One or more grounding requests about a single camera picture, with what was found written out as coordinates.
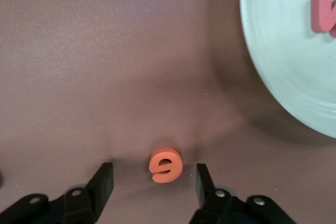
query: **plate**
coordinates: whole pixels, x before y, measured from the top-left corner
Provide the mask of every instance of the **plate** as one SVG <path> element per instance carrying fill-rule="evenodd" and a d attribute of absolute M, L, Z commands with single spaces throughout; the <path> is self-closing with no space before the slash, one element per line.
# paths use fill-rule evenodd
<path fill-rule="evenodd" d="M 272 95 L 302 123 L 336 137 L 336 38 L 312 30 L 311 0 L 240 0 L 240 12 Z"/>

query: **foam letter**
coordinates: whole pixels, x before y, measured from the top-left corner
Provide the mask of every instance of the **foam letter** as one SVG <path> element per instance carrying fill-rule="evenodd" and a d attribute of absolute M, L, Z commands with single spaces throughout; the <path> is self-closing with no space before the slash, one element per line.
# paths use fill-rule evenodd
<path fill-rule="evenodd" d="M 157 183 L 176 180 L 182 172 L 183 164 L 179 153 L 171 148 L 162 148 L 154 152 L 149 163 L 149 171 Z"/>
<path fill-rule="evenodd" d="M 311 28 L 315 33 L 329 31 L 336 37 L 336 7 L 332 0 L 311 0 Z"/>

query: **orange foam letter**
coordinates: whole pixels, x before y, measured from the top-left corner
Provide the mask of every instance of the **orange foam letter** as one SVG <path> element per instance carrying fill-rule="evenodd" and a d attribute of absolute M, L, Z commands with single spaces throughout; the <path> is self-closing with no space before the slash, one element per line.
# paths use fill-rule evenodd
<path fill-rule="evenodd" d="M 171 148 L 162 148 L 154 152 L 149 162 L 149 171 L 157 183 L 176 180 L 182 172 L 183 164 L 179 153 Z"/>

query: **red foam letter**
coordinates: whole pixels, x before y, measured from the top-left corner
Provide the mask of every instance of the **red foam letter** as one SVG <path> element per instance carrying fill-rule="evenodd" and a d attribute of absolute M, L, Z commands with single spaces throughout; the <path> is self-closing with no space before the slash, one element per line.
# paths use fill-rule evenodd
<path fill-rule="evenodd" d="M 336 7 L 332 0 L 311 0 L 311 28 L 315 33 L 329 31 L 336 37 Z"/>
<path fill-rule="evenodd" d="M 168 183 L 176 180 L 182 172 L 182 160 L 179 153 L 170 148 L 162 148 L 154 152 L 149 163 L 153 180 L 157 183 Z"/>

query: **screw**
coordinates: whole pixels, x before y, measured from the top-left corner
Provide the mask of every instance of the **screw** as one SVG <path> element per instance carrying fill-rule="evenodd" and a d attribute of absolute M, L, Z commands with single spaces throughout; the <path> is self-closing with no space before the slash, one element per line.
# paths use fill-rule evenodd
<path fill-rule="evenodd" d="M 260 206 L 263 206 L 265 204 L 265 202 L 258 197 L 254 198 L 253 201 L 255 204 L 260 205 Z"/>
<path fill-rule="evenodd" d="M 35 198 L 30 199 L 29 204 L 35 204 L 35 203 L 38 203 L 39 201 L 40 201 L 40 198 L 35 197 Z"/>
<path fill-rule="evenodd" d="M 73 195 L 73 196 L 78 196 L 78 195 L 80 195 L 82 192 L 81 192 L 81 190 L 74 190 L 72 193 L 71 193 L 71 195 Z"/>
<path fill-rule="evenodd" d="M 218 197 L 220 197 L 220 198 L 225 197 L 225 193 L 224 193 L 224 191 L 222 191 L 222 190 L 216 190 L 216 195 L 217 195 Z"/>

